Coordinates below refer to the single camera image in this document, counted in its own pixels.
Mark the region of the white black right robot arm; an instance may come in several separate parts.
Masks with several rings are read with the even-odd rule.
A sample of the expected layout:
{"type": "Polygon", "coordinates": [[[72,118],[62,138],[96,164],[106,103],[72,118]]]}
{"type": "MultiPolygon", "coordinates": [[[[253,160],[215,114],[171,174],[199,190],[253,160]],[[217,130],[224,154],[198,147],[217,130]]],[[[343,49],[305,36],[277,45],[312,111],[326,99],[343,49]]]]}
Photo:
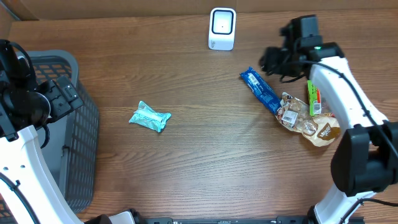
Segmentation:
{"type": "Polygon", "coordinates": [[[337,43],[323,41],[318,19],[307,15],[280,29],[281,47],[268,47],[259,61],[267,75],[306,77],[326,98],[342,138],[331,160],[333,185],[302,223],[348,223],[364,203],[397,183],[397,123],[367,98],[337,43]]]}

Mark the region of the green snack bag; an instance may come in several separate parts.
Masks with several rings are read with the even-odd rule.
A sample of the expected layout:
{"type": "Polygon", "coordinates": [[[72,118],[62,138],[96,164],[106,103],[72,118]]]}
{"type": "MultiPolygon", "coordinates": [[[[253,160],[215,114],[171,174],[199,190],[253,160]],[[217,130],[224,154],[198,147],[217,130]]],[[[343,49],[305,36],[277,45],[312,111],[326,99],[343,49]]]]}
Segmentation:
{"type": "Polygon", "coordinates": [[[307,81],[308,88],[308,102],[310,107],[310,115],[324,115],[334,117],[326,98],[322,95],[321,91],[312,83],[311,80],[307,81]]]}

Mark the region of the beige brown nut snack bag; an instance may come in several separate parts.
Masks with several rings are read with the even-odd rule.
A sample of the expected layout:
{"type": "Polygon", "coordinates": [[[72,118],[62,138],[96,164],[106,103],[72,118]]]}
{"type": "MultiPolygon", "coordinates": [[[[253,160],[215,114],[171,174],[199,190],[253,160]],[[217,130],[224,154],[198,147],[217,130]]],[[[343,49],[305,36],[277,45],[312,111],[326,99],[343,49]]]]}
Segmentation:
{"type": "Polygon", "coordinates": [[[328,114],[311,116],[309,105],[286,92],[281,95],[276,118],[289,131],[301,133],[316,147],[331,144],[341,134],[336,118],[328,114]]]}

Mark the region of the light teal snack packet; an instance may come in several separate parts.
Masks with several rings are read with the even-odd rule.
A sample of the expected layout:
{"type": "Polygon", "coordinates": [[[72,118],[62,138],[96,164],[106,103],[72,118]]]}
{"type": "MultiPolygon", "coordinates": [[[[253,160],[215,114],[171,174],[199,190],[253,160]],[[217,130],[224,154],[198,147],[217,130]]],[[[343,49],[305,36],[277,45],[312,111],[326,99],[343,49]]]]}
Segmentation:
{"type": "Polygon", "coordinates": [[[140,101],[137,110],[133,113],[129,123],[139,124],[161,133],[171,116],[172,115],[170,113],[158,113],[144,101],[140,101]]]}

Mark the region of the blue snack packet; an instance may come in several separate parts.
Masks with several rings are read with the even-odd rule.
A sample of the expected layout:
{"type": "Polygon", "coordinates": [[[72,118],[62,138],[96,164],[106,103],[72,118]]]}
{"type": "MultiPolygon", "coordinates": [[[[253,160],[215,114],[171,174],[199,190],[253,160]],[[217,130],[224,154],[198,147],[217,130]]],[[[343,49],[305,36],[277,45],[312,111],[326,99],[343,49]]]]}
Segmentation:
{"type": "Polygon", "coordinates": [[[271,86],[252,67],[240,73],[240,77],[252,90],[254,96],[273,114],[280,108],[280,100],[271,86]]]}

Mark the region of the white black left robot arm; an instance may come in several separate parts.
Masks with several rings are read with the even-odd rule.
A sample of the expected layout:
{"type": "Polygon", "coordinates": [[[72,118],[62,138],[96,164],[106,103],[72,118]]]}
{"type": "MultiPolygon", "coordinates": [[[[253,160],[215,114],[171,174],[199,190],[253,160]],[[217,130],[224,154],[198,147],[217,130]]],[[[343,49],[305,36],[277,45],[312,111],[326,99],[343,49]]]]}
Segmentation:
{"type": "Polygon", "coordinates": [[[64,50],[1,41],[1,222],[78,223],[93,200],[99,111],[64,50]]]}

